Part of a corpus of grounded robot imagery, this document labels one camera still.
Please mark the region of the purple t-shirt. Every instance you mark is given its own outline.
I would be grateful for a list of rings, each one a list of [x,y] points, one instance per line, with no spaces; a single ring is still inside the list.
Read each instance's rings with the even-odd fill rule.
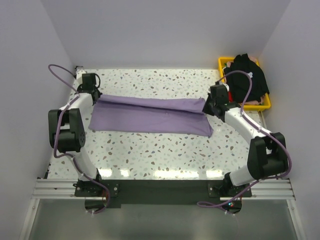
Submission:
[[[211,137],[203,98],[157,99],[103,94],[93,107],[89,129],[129,133],[172,133]]]

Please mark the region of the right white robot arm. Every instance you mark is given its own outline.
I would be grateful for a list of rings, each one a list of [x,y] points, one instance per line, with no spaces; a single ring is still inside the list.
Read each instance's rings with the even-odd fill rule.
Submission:
[[[284,174],[290,169],[284,135],[270,132],[253,121],[239,104],[229,102],[224,85],[209,88],[202,111],[233,127],[249,144],[246,165],[224,176],[220,189],[227,196],[235,196],[243,185]]]

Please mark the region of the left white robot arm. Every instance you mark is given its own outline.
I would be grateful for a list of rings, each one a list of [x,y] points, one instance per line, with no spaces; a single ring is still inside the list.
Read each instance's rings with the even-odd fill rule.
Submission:
[[[74,97],[59,109],[48,112],[49,142],[53,157],[68,158],[78,174],[78,180],[87,182],[86,191],[99,196],[104,184],[99,181],[99,171],[90,160],[85,148],[86,131],[82,118],[102,93],[100,77],[96,73],[77,74],[78,87]]]

